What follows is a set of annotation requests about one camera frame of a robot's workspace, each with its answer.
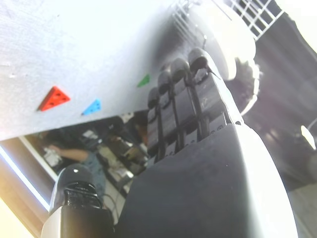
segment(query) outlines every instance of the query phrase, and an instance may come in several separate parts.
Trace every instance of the metal grid rack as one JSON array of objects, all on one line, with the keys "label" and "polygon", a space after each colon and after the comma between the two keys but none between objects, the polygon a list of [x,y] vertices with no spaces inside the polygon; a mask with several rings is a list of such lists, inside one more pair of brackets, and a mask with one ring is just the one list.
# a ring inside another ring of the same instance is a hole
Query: metal grid rack
[{"label": "metal grid rack", "polygon": [[[273,0],[212,0],[220,9],[225,2],[244,20],[257,41],[283,14]],[[205,47],[207,36],[190,18],[189,8],[199,4],[194,0],[179,0],[173,5],[175,26],[182,38],[194,46]]]}]

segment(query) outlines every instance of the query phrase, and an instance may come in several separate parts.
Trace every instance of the red triangular block with holes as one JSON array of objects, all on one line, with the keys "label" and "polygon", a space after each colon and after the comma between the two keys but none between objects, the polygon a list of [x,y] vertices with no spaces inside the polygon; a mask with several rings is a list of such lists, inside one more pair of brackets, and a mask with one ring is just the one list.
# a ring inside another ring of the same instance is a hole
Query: red triangular block with holes
[{"label": "red triangular block with holes", "polygon": [[42,101],[39,109],[43,112],[60,104],[66,103],[70,98],[64,94],[59,88],[54,86]]}]

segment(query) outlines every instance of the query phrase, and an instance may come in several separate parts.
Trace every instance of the green triangle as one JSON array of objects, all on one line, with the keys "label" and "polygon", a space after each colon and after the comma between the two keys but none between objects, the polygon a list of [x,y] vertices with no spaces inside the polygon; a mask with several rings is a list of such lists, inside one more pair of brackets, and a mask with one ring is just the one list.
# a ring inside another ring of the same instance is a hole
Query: green triangle
[{"label": "green triangle", "polygon": [[143,87],[144,85],[147,85],[150,82],[150,75],[147,74],[145,77],[138,83],[138,88]]}]

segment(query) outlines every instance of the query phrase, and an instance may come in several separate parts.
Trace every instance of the light strip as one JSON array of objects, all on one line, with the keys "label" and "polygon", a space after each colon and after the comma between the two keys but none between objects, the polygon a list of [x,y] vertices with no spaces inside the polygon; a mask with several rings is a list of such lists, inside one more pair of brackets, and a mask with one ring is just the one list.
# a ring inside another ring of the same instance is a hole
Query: light strip
[{"label": "light strip", "polygon": [[13,169],[13,171],[18,175],[18,177],[22,180],[25,186],[33,193],[33,195],[38,199],[38,201],[43,205],[43,207],[49,211],[50,205],[44,200],[44,198],[39,194],[39,192],[33,187],[33,185],[28,181],[25,175],[21,172],[21,170],[17,167],[17,165],[12,161],[12,159],[8,156],[5,150],[0,146],[0,154],[3,156],[8,165]]}]

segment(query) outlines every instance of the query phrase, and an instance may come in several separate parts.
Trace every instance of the person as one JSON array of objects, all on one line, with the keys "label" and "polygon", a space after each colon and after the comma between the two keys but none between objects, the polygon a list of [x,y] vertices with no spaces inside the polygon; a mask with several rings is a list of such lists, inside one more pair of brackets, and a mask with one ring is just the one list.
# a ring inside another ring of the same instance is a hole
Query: person
[{"label": "person", "polygon": [[103,202],[106,189],[106,176],[103,166],[94,153],[80,149],[61,149],[55,145],[50,145],[49,149],[54,150],[61,157],[71,159],[88,167],[93,175],[98,198]]}]

